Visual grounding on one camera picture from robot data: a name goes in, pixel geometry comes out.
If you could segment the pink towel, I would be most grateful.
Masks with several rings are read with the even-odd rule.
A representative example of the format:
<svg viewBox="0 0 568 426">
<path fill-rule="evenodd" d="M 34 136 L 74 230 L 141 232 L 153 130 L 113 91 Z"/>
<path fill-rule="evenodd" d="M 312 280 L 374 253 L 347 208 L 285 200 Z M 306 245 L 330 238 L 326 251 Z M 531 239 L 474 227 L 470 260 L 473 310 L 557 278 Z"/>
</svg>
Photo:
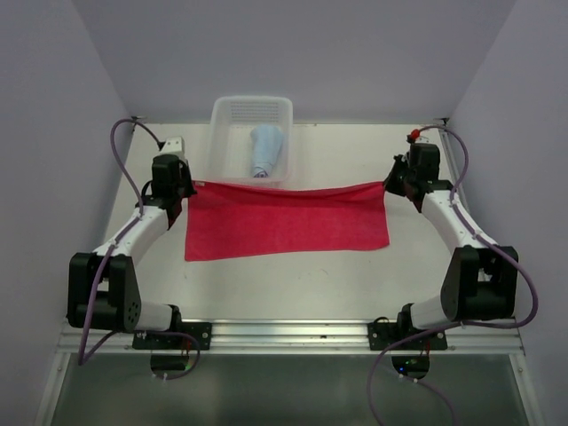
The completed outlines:
<svg viewBox="0 0 568 426">
<path fill-rule="evenodd" d="M 188 207 L 187 262 L 390 243 L 380 182 L 303 191 L 205 183 Z"/>
</svg>

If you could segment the light blue towel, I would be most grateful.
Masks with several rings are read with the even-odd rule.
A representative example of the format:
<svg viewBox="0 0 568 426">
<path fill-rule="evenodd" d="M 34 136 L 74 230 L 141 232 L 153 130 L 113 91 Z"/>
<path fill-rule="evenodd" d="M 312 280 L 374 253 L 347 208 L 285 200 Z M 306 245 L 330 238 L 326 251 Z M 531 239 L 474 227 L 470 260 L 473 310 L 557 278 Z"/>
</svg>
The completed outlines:
<svg viewBox="0 0 568 426">
<path fill-rule="evenodd" d="M 252 176 L 268 178 L 278 161 L 284 134 L 277 126 L 259 125 L 250 132 L 252 148 Z"/>
</svg>

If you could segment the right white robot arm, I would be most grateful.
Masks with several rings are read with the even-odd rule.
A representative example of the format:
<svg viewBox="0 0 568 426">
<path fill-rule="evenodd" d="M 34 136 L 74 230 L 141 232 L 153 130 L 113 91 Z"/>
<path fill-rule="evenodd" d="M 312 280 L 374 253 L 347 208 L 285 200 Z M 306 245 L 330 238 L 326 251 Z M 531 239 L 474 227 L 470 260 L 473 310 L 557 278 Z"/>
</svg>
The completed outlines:
<svg viewBox="0 0 568 426">
<path fill-rule="evenodd" d="M 384 189 L 410 200 L 438 231 L 451 259 L 437 296 L 403 306 L 395 336 L 412 349 L 427 337 L 427 329 L 453 322 L 504 320 L 512 317 L 517 268 L 493 250 L 494 241 L 473 224 L 450 181 L 438 177 L 440 152 L 428 143 L 413 143 L 394 157 Z"/>
</svg>

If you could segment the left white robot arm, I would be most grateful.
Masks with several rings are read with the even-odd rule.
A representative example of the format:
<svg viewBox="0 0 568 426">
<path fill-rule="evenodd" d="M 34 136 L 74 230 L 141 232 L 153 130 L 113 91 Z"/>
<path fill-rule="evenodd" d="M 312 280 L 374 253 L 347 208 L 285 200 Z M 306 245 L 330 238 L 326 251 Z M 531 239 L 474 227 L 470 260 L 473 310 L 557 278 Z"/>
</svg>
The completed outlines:
<svg viewBox="0 0 568 426">
<path fill-rule="evenodd" d="M 179 154 L 153 158 L 151 193 L 141 196 L 130 221 L 91 253 L 69 264 L 67 321 L 76 328 L 120 333 L 153 331 L 164 348 L 179 346 L 185 328 L 172 304 L 141 299 L 136 266 L 176 222 L 183 199 L 195 194 L 187 160 Z"/>
</svg>

